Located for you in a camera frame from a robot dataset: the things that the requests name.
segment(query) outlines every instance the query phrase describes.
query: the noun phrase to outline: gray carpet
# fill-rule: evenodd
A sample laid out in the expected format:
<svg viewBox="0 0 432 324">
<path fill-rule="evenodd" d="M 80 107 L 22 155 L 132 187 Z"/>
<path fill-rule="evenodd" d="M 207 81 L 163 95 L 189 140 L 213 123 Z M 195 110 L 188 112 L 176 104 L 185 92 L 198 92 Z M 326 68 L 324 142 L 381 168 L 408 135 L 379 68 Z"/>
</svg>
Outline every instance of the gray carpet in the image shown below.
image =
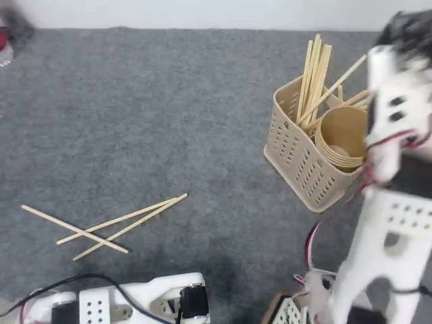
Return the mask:
<svg viewBox="0 0 432 324">
<path fill-rule="evenodd" d="M 304 273 L 303 242 L 321 218 L 262 154 L 271 95 L 302 73 L 313 35 L 38 31 L 0 70 L 0 294 L 13 300 L 85 271 L 120 282 L 200 271 L 213 323 L 259 323 L 274 294 L 299 289 L 291 276 Z M 329 81 L 374 38 L 324 32 Z M 365 86 L 362 66 L 345 91 Z M 87 227 L 183 192 L 186 200 L 118 240 L 130 254 L 103 247 L 76 263 L 90 240 L 56 246 L 69 232 L 20 209 Z M 314 245 L 317 266 L 337 269 L 360 206 L 357 197 L 324 212 L 333 217 Z M 424 303 L 415 323 L 432 316 Z"/>
</svg>

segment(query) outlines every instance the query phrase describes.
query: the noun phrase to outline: chopstick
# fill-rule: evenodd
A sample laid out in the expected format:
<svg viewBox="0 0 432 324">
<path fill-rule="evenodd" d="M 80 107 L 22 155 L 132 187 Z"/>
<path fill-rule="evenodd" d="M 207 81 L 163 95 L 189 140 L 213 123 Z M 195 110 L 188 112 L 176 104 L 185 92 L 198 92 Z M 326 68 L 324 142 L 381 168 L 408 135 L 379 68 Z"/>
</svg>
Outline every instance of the chopstick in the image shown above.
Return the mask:
<svg viewBox="0 0 432 324">
<path fill-rule="evenodd" d="M 104 228 L 104 227 L 107 227 L 107 226 L 110 226 L 110 225 L 116 224 L 116 223 L 118 223 L 118 222 L 120 222 L 120 221 L 125 221 L 125 220 L 127 220 L 127 219 L 129 219 L 129 218 L 132 218 L 132 217 L 135 217 L 135 216 L 137 216 L 137 215 L 140 215 L 140 214 L 146 213 L 147 211 L 152 211 L 153 209 L 156 209 L 156 208 L 159 208 L 159 207 L 161 207 L 161 206 L 163 206 L 163 205 L 166 205 L 167 203 L 170 203 L 171 201 L 173 201 L 173 200 L 175 200 L 175 199 L 176 199 L 176 198 L 171 198 L 171 199 L 165 200 L 165 201 L 163 201 L 163 202 L 159 202 L 159 203 L 157 203 L 157 204 L 155 204 L 155 205 L 152 205 L 152 206 L 149 206 L 149 207 L 146 207 L 146 208 L 140 209 L 139 211 L 135 211 L 135 212 L 133 212 L 133 213 L 129 213 L 129 214 L 127 214 L 127 215 L 124 215 L 124 216 L 121 216 L 121 217 L 118 217 L 118 218 L 112 219 L 111 221 L 107 221 L 107 222 L 105 222 L 105 223 L 101 223 L 101 224 L 98 224 L 98 225 L 92 226 L 92 227 L 86 229 L 86 232 L 87 232 L 87 233 L 91 233 L 91 232 L 94 232 L 94 231 L 99 230 L 99 229 L 101 229 L 101 228 Z M 66 238 L 63 238 L 63 239 L 61 239 L 61 240 L 58 240 L 58 241 L 57 241 L 57 245 L 60 245 L 60 244 L 63 244 L 63 243 L 66 243 L 66 242 L 72 241 L 72 240 L 74 240 L 74 239 L 76 239 L 76 238 L 79 238 L 80 236 L 82 236 L 82 234 L 80 234 L 80 233 L 73 234 L 73 235 L 68 236 L 68 237 L 66 237 Z"/>
<path fill-rule="evenodd" d="M 307 83 L 307 79 L 308 79 L 309 65 L 311 64 L 312 45 L 313 45 L 313 41 L 311 41 L 311 40 L 308 41 L 308 49 L 306 51 L 306 59 L 304 60 L 302 86 L 300 88 L 300 96 L 298 97 L 297 119 L 299 119 L 300 116 L 302 115 L 303 101 L 304 101 L 304 97 L 307 94 L 306 83 Z"/>
<path fill-rule="evenodd" d="M 180 197 L 178 197 L 175 200 L 167 203 L 166 205 L 158 208 L 157 210 L 153 211 L 152 213 L 148 214 L 147 216 L 143 217 L 142 219 L 140 219 L 140 220 L 138 220 L 138 221 L 130 224 L 128 227 L 125 227 L 124 229 L 122 229 L 118 233 L 111 235 L 110 237 L 107 238 L 107 241 L 112 241 L 112 240 L 114 240 L 114 239 L 122 236 L 123 234 L 127 233 L 128 231 L 134 229 L 136 226 L 141 225 L 142 223 L 144 223 L 145 221 L 148 221 L 150 218 L 156 216 L 160 212 L 166 210 L 167 208 L 170 208 L 172 205 L 174 205 L 174 204 L 178 203 L 179 201 L 185 199 L 187 196 L 188 196 L 188 194 L 181 195 Z M 102 246 L 102 244 L 98 243 L 98 244 L 92 246 L 91 248 L 89 248 L 88 250 L 85 250 L 84 252 L 82 252 L 79 255 L 75 256 L 72 260 L 77 261 L 77 260 L 85 257 L 86 255 L 90 254 L 91 252 L 97 250 L 101 246 Z"/>
<path fill-rule="evenodd" d="M 337 97 L 340 101 L 344 101 L 344 87 L 342 85 L 337 87 Z"/>
<path fill-rule="evenodd" d="M 317 80 L 319 77 L 319 58 L 321 54 L 321 35 L 317 34 L 315 37 L 314 48 L 312 49 L 312 58 L 310 59 L 310 64 L 312 64 L 312 72 L 310 77 L 310 88 L 305 105 L 305 110 L 307 110 L 310 105 L 312 105 L 312 100 L 315 95 L 315 88 L 317 86 Z"/>
<path fill-rule="evenodd" d="M 319 60 L 320 63 L 320 70 L 319 70 L 319 79 L 316 85 L 315 93 L 313 95 L 313 101 L 315 102 L 322 94 L 323 94 L 323 87 L 324 87 L 324 81 L 325 77 L 327 75 L 327 69 L 329 67 L 330 62 L 330 56 L 331 56 L 331 46 L 330 45 L 324 45 L 323 47 L 323 53 L 321 55 L 321 58 Z M 318 109 L 315 109 L 312 113 L 312 117 L 310 119 L 310 122 L 314 122 L 317 118 Z"/>
<path fill-rule="evenodd" d="M 363 55 L 359 60 L 357 60 L 357 62 L 356 63 L 354 63 L 340 78 L 339 78 L 339 80 L 337 80 L 334 84 L 333 84 L 333 86 L 331 86 L 330 88 L 329 88 L 329 90 L 327 90 L 326 92 L 325 92 L 325 94 L 323 94 L 322 96 L 321 96 L 321 98 L 318 100 L 318 101 L 316 101 L 315 103 L 313 103 L 313 105 L 310 107 L 310 108 L 308 108 L 307 110 L 306 110 L 306 112 L 303 114 L 303 116 L 297 121 L 297 124 L 300 124 L 301 122 L 303 122 L 315 109 L 318 109 L 318 107 L 319 107 L 319 105 L 329 96 L 329 95 L 331 95 L 332 94 L 332 92 L 334 91 L 334 90 L 336 90 L 336 88 L 343 82 L 343 81 L 345 81 L 346 80 L 346 78 L 348 77 L 348 76 L 350 76 L 351 75 L 351 73 L 352 72 L 354 72 L 359 66 L 360 66 L 360 64 L 361 63 L 363 63 L 364 61 L 365 61 L 365 59 L 367 58 L 367 56 L 366 55 Z"/>
<path fill-rule="evenodd" d="M 57 225 L 60 225 L 62 227 L 65 227 L 71 231 L 77 232 L 83 236 L 86 236 L 87 238 L 91 238 L 92 240 L 95 240 L 97 242 L 99 242 L 99 244 L 102 245 L 106 245 L 109 246 L 110 248 L 113 248 L 114 250 L 123 252 L 123 253 L 129 253 L 128 250 L 126 250 L 125 248 L 122 248 L 121 246 L 118 246 L 117 244 L 111 243 L 108 240 L 104 240 L 94 234 L 91 233 L 87 233 L 86 231 L 83 231 L 82 229 L 75 227 L 73 225 L 70 225 L 64 221 L 61 221 L 53 216 L 50 216 L 48 214 L 42 213 L 41 211 L 37 211 L 36 209 L 26 206 L 26 205 L 22 205 L 21 208 L 23 208 L 23 210 L 28 211 L 32 214 L 38 215 L 39 217 L 45 218 L 48 221 L 52 221 L 53 223 L 56 223 Z"/>
</svg>

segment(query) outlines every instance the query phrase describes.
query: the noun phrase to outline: red object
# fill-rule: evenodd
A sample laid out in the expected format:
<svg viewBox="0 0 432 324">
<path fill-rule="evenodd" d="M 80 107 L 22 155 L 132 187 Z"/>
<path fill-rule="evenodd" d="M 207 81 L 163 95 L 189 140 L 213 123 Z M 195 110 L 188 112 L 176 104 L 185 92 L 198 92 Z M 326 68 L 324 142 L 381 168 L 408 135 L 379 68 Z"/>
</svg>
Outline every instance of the red object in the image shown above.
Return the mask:
<svg viewBox="0 0 432 324">
<path fill-rule="evenodd" d="M 0 51 L 4 50 L 7 44 L 7 33 L 0 29 Z"/>
</svg>

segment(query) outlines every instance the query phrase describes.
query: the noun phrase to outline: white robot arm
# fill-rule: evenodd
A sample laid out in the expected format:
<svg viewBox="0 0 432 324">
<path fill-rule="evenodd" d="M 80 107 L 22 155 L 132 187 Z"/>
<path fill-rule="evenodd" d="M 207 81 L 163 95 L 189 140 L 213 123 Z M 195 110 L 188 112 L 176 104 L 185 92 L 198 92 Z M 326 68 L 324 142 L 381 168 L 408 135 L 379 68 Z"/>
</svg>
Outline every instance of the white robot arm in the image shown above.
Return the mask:
<svg viewBox="0 0 432 324">
<path fill-rule="evenodd" d="M 432 11 L 393 17 L 368 63 L 371 185 L 338 273 L 306 274 L 301 323 L 410 324 L 421 294 L 431 294 L 421 279 L 432 250 Z M 391 246 L 389 234 L 397 238 Z M 391 284 L 384 315 L 357 307 L 380 277 Z"/>
</svg>

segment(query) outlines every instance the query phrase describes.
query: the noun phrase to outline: white plastic part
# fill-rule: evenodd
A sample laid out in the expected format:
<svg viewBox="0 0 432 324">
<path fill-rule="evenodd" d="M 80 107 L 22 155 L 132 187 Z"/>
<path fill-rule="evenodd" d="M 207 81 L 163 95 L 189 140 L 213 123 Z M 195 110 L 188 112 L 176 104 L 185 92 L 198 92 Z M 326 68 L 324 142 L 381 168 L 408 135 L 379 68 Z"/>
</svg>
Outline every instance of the white plastic part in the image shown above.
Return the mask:
<svg viewBox="0 0 432 324">
<path fill-rule="evenodd" d="M 44 298 L 38 298 L 26 304 L 24 324 L 50 323 L 53 306 L 73 302 L 76 300 L 74 292 L 61 292 Z"/>
<path fill-rule="evenodd" d="M 167 309 L 166 302 L 179 298 L 180 291 L 184 288 L 196 285 L 205 286 L 203 275 L 200 273 L 158 277 L 147 283 L 128 283 L 121 287 L 137 305 L 159 318 L 174 323 L 177 315 Z M 80 323 L 109 324 L 110 313 L 115 312 L 116 307 L 125 305 L 129 304 L 115 287 L 83 290 L 80 292 Z M 159 322 L 134 309 L 128 318 L 128 324 L 156 323 Z M 210 316 L 183 319 L 183 323 L 208 324 Z"/>
<path fill-rule="evenodd" d="M 337 274 L 334 272 L 313 269 L 304 276 L 306 280 L 305 289 L 309 291 L 307 309 L 312 324 L 320 323 L 315 321 L 315 315 L 325 311 L 331 296 L 336 275 Z M 328 281 L 329 287 L 326 288 L 323 285 L 323 280 Z M 365 309 L 372 309 L 371 302 L 364 291 L 354 299 L 353 305 Z"/>
<path fill-rule="evenodd" d="M 264 156 L 302 202 L 311 211 L 319 213 L 343 197 L 361 168 L 352 173 L 340 171 L 321 155 L 308 135 L 292 121 L 297 116 L 301 84 L 302 77 L 299 77 L 274 93 Z M 325 102 L 329 107 L 341 103 L 332 94 Z"/>
<path fill-rule="evenodd" d="M 358 294 L 379 277 L 394 290 L 412 290 L 421 284 L 432 249 L 432 200 L 370 186 L 348 258 L 337 273 L 320 323 L 345 324 Z M 385 246 L 389 233 L 398 235 Z M 390 293 L 388 324 L 409 324 L 420 294 Z"/>
<path fill-rule="evenodd" d="M 369 91 L 376 91 L 388 78 L 396 74 L 396 54 L 391 45 L 373 47 L 367 53 L 367 84 Z"/>
<path fill-rule="evenodd" d="M 365 139 L 375 180 L 390 181 L 400 168 L 402 143 L 428 136 L 432 112 L 432 83 L 424 72 L 400 71 L 392 46 L 378 46 L 368 54 L 368 87 L 374 116 Z"/>
</svg>

